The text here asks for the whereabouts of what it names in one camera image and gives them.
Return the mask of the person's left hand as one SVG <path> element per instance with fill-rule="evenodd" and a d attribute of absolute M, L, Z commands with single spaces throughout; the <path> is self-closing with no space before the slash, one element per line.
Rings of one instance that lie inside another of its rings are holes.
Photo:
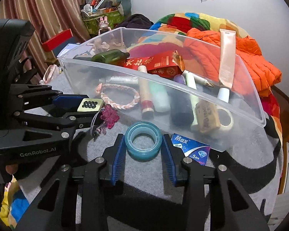
<path fill-rule="evenodd" d="M 18 171 L 18 164 L 6 165 L 6 172 L 10 175 L 15 174 Z"/>

